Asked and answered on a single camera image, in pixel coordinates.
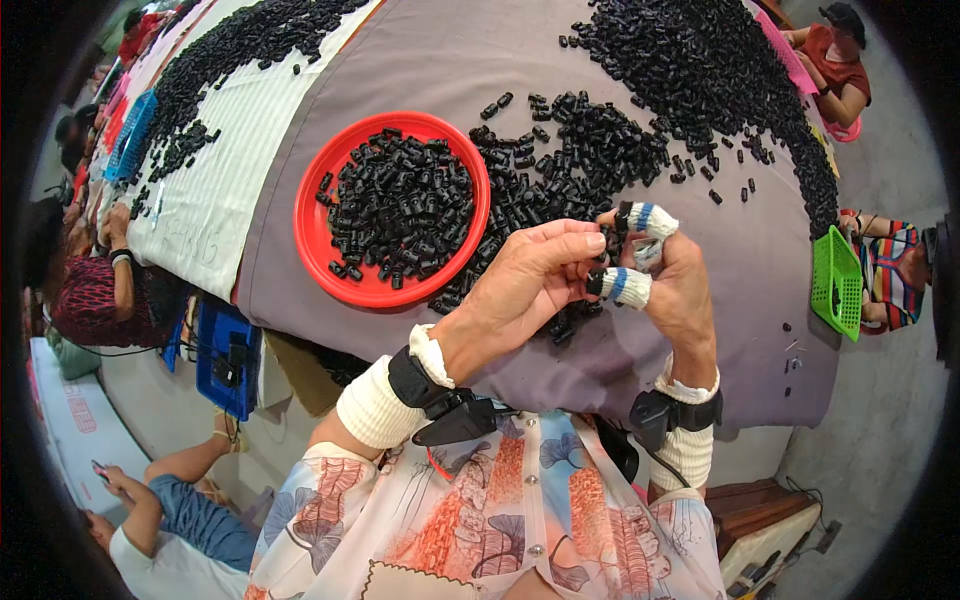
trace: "cap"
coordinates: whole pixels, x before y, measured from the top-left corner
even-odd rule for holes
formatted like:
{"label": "cap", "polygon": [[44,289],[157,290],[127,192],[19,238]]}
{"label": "cap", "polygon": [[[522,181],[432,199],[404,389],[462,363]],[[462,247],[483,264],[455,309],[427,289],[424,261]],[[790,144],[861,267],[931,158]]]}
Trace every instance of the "cap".
{"label": "cap", "polygon": [[834,2],[826,9],[821,7],[818,10],[833,27],[851,32],[853,39],[860,45],[860,48],[867,47],[863,21],[860,20],[860,15],[856,13],[852,6],[845,2]]}

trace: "blue plastic basket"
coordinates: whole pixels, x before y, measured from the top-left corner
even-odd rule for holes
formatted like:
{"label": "blue plastic basket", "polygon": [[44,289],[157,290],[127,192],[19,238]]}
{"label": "blue plastic basket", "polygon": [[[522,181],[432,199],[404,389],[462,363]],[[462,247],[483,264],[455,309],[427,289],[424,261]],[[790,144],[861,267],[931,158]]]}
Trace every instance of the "blue plastic basket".
{"label": "blue plastic basket", "polygon": [[150,126],[150,120],[154,118],[155,110],[156,96],[152,89],[140,94],[133,102],[123,129],[120,130],[116,143],[113,144],[113,152],[110,154],[104,179],[110,183],[116,183],[136,173],[137,167],[140,166],[136,162],[140,156],[140,144],[143,143],[143,138],[147,134],[147,128]]}
{"label": "blue plastic basket", "polygon": [[[247,343],[247,360],[238,373],[239,381],[224,385],[214,374],[217,357],[228,358],[230,333],[240,332]],[[197,391],[239,420],[247,420],[256,406],[256,379],[259,372],[260,329],[250,324],[236,306],[205,297],[197,323]]]}

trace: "floral blouse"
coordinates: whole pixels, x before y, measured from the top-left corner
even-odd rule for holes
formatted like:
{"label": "floral blouse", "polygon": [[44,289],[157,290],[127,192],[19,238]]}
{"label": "floral blouse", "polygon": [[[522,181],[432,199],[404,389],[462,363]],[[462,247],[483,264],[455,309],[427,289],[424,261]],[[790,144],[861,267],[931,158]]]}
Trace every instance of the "floral blouse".
{"label": "floral blouse", "polygon": [[280,489],[245,600],[500,598],[530,568],[563,598],[726,598],[693,490],[647,508],[588,418],[499,418],[489,436],[406,443],[377,464],[309,448]]}

